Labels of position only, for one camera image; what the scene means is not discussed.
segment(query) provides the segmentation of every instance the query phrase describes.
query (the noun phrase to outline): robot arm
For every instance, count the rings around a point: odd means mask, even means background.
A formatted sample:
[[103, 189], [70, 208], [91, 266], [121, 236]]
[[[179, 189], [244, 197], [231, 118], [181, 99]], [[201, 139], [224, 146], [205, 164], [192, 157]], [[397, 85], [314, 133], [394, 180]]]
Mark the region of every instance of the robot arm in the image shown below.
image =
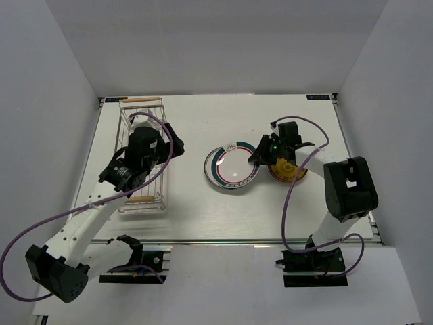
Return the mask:
[[[305, 161], [314, 149], [307, 146], [295, 151], [296, 161]], [[342, 158], [322, 149], [305, 168], [325, 180], [328, 212], [311, 237], [314, 246], [342, 239], [360, 218], [378, 206], [378, 196], [364, 158]], [[329, 245], [318, 251], [332, 251], [338, 246]]]
[[[302, 142], [295, 122], [271, 123], [271, 128], [272, 134], [262, 136], [248, 161], [274, 165], [283, 158], [293, 165], [300, 165], [317, 149], [311, 142]], [[308, 239], [306, 248], [341, 240], [360, 218], [378, 206], [378, 195], [364, 158], [338, 157], [322, 149], [305, 168], [324, 178], [328, 208], [321, 225]], [[339, 245], [338, 242], [307, 254], [284, 251], [284, 260], [277, 263], [284, 264], [286, 271], [326, 270], [333, 259], [341, 257]]]
[[117, 151], [108, 166], [99, 175], [87, 204], [90, 209], [76, 214], [42, 248], [32, 245], [26, 260], [33, 279], [49, 292], [69, 303], [84, 290], [87, 282], [119, 265], [139, 265], [143, 256], [143, 245], [126, 235], [109, 240], [107, 245], [89, 250], [88, 245], [110, 218], [112, 213], [126, 202], [129, 196], [102, 203], [98, 207], [93, 201], [103, 200], [126, 193], [144, 183], [155, 165], [168, 160], [170, 146], [172, 158], [184, 153], [183, 142], [169, 123], [173, 142], [165, 143], [160, 132], [142, 116], [131, 121], [133, 128], [128, 146]]

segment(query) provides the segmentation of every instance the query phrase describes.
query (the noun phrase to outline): black bracket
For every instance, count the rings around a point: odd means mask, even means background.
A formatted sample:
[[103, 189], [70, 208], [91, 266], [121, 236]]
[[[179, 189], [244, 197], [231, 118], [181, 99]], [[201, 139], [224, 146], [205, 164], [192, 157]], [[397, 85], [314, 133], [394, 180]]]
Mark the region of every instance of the black bracket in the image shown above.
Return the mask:
[[65, 265], [65, 258], [55, 259], [47, 253], [48, 247], [32, 245], [26, 252], [26, 260], [33, 280], [59, 297], [65, 303], [76, 299], [86, 287], [88, 265], [76, 268]]

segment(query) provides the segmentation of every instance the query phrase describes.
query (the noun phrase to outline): wire basket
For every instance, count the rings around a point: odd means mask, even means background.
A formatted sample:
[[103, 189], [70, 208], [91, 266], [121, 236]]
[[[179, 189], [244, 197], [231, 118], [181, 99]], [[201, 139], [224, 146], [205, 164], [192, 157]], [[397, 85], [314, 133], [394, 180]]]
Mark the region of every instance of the wire basket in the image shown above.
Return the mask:
[[[115, 151], [128, 145], [128, 138], [133, 132], [129, 115], [137, 112], [146, 112], [160, 119], [164, 123], [166, 122], [164, 105], [162, 104], [162, 98], [160, 97], [143, 97], [121, 100], [119, 102], [119, 108], [120, 117]], [[162, 127], [150, 118], [148, 121], [160, 132], [162, 139], [165, 141], [166, 134], [162, 130]], [[153, 177], [161, 167], [162, 164], [156, 165], [150, 171], [147, 178], [149, 179]], [[118, 209], [119, 213], [126, 215], [164, 212], [166, 209], [164, 197], [167, 191], [167, 184], [164, 180], [166, 179], [167, 169], [165, 169], [164, 172], [151, 184], [134, 192], [133, 195], [122, 206], [120, 206]]]

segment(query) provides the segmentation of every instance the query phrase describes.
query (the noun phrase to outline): white enclosure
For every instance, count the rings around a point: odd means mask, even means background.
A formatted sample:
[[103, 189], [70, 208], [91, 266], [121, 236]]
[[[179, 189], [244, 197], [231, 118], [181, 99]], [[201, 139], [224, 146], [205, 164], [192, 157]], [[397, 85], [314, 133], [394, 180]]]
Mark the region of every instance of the white enclosure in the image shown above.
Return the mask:
[[[382, 238], [423, 324], [433, 324], [432, 21], [428, 0], [2, 1], [1, 250], [73, 204], [98, 96], [338, 93], [351, 154], [375, 179]], [[24, 254], [58, 226], [11, 251], [3, 273], [14, 291], [35, 297]], [[374, 270], [404, 282], [396, 256], [388, 260], [397, 266]], [[31, 310], [0, 290], [2, 324], [27, 324]]]

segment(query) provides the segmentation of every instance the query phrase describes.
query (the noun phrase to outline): purple cable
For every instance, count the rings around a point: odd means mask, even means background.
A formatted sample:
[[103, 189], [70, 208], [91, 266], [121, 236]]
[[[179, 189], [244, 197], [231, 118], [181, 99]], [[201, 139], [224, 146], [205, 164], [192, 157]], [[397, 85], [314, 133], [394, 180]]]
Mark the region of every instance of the purple cable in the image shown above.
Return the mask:
[[109, 269], [109, 272], [119, 272], [119, 271], [127, 271], [127, 270], [131, 270], [132, 268], [137, 268], [137, 269], [146, 269], [147, 271], [151, 271], [155, 277], [158, 278], [159, 282], [161, 282], [161, 284], [164, 284], [164, 280], [160, 277], [160, 275], [151, 267], [148, 267], [146, 265], [134, 265], [134, 266], [117, 266], [114, 267], [112, 269]]
[[[134, 116], [137, 116], [137, 115], [144, 115], [144, 116], [147, 116], [148, 118], [153, 119], [154, 121], [156, 121], [162, 127], [162, 130], [164, 130], [165, 134], [167, 134], [168, 140], [170, 141], [170, 151], [168, 152], [168, 159], [165, 162], [165, 164], [161, 167], [161, 169], [151, 179], [149, 179], [144, 184], [142, 184], [142, 185], [140, 185], [140, 186], [138, 186], [136, 188], [133, 188], [132, 190], [129, 190], [128, 192], [119, 193], [119, 194], [117, 194], [115, 196], [112, 196], [110, 198], [104, 198], [102, 200], [93, 202], [93, 205], [95, 205], [95, 206], [101, 205], [103, 203], [111, 202], [113, 200], [117, 200], [118, 198], [122, 198], [123, 196], [130, 195], [133, 192], [135, 192], [137, 190], [140, 190], [140, 189], [148, 186], [149, 184], [151, 184], [155, 179], [157, 179], [161, 175], [161, 173], [165, 170], [165, 168], [167, 168], [167, 166], [168, 166], [168, 164], [169, 164], [169, 162], [171, 160], [171, 156], [173, 155], [173, 149], [174, 149], [173, 148], [173, 137], [171, 136], [170, 131], [166, 128], [166, 126], [164, 125], [164, 123], [161, 120], [159, 120], [158, 118], [156, 118], [155, 116], [153, 116], [151, 114], [148, 114], [148, 113], [144, 113], [144, 112], [137, 112], [137, 113], [131, 114], [129, 117], [134, 117]], [[48, 219], [42, 220], [42, 221], [40, 221], [38, 223], [35, 223], [34, 225], [31, 225], [30, 227], [28, 227], [25, 230], [23, 230], [22, 232], [20, 232], [14, 239], [11, 240], [11, 242], [6, 246], [6, 248], [3, 251], [3, 254], [1, 255], [1, 258], [0, 258], [0, 284], [3, 287], [3, 289], [5, 290], [5, 292], [9, 296], [11, 296], [12, 298], [14, 298], [14, 299], [16, 299], [18, 301], [22, 301], [22, 302], [25, 302], [25, 303], [33, 303], [35, 301], [40, 301], [40, 300], [43, 300], [43, 299], [48, 298], [48, 297], [50, 297], [50, 296], [53, 295], [53, 294], [50, 293], [48, 295], [41, 296], [41, 297], [25, 298], [25, 297], [21, 297], [21, 296], [17, 295], [16, 293], [12, 292], [12, 290], [6, 284], [5, 276], [4, 276], [4, 273], [3, 273], [3, 268], [5, 266], [6, 256], [9, 253], [9, 251], [11, 250], [12, 246], [21, 237], [23, 237], [28, 232], [31, 232], [35, 228], [38, 228], [41, 225], [45, 225], [46, 223], [49, 223], [51, 221], [54, 221], [54, 220], [60, 219], [62, 217], [65, 217], [65, 216], [67, 216], [67, 215], [69, 215], [71, 213], [83, 212], [83, 211], [86, 211], [86, 210], [89, 210], [89, 209], [90, 209], [89, 205], [83, 205], [81, 207], [77, 207], [75, 209], [72, 209], [72, 210], [69, 210], [69, 211], [66, 211], [66, 212], [63, 212], [63, 213], [59, 213], [58, 215], [54, 215], [53, 217], [50, 217]]]
[[284, 200], [283, 216], [281, 218], [281, 238], [283, 240], [284, 247], [288, 251], [290, 251], [291, 253], [305, 254], [305, 253], [316, 251], [316, 250], [318, 250], [320, 248], [323, 248], [323, 247], [327, 247], [327, 246], [331, 246], [331, 245], [334, 245], [334, 244], [338, 244], [338, 243], [343, 242], [343, 241], [345, 241], [345, 240], [347, 240], [347, 239], [349, 239], [351, 237], [356, 236], [356, 237], [358, 237], [361, 240], [361, 252], [359, 254], [359, 257], [358, 257], [357, 261], [348, 270], [342, 272], [341, 274], [336, 274], [334, 277], [344, 276], [347, 273], [351, 272], [356, 266], [358, 266], [359, 262], [361, 261], [363, 255], [364, 255], [365, 242], [364, 242], [364, 238], [360, 234], [356, 234], [356, 233], [349, 234], [349, 235], [347, 235], [346, 237], [344, 237], [341, 240], [339, 240], [339, 239], [332, 240], [331, 242], [326, 242], [325, 244], [321, 244], [321, 245], [314, 246], [314, 247], [311, 247], [311, 248], [306, 248], [306, 249], [292, 249], [287, 244], [287, 240], [286, 240], [286, 215], [287, 215], [287, 209], [288, 209], [288, 205], [289, 205], [290, 196], [292, 195], [292, 191], [294, 189], [296, 181], [298, 180], [300, 172], [304, 169], [304, 167], [306, 166], [306, 164], [308, 163], [308, 161], [310, 161], [310, 159], [312, 159], [312, 157], [314, 157], [314, 155], [316, 153], [318, 153], [321, 149], [323, 149], [324, 147], [326, 147], [329, 144], [329, 137], [326, 134], [325, 130], [320, 125], [318, 125], [316, 122], [313, 122], [313, 121], [311, 121], [311, 120], [309, 120], [307, 118], [304, 118], [304, 117], [301, 117], [301, 116], [285, 116], [285, 117], [281, 117], [281, 118], [277, 119], [274, 123], [277, 123], [277, 122], [279, 122], [281, 120], [286, 120], [287, 118], [295, 118], [295, 119], [302, 120], [302, 121], [308, 122], [308, 123], [316, 126], [316, 128], [318, 128], [322, 132], [322, 134], [325, 136], [326, 142], [324, 144], [322, 144], [321, 146], [319, 146], [318, 148], [316, 148], [315, 150], [313, 150], [307, 156], [307, 158], [304, 160], [304, 162], [299, 166], [298, 172], [296, 173], [296, 175], [295, 175], [295, 177], [293, 179], [293, 182], [290, 184], [290, 187], [289, 187], [286, 199]]

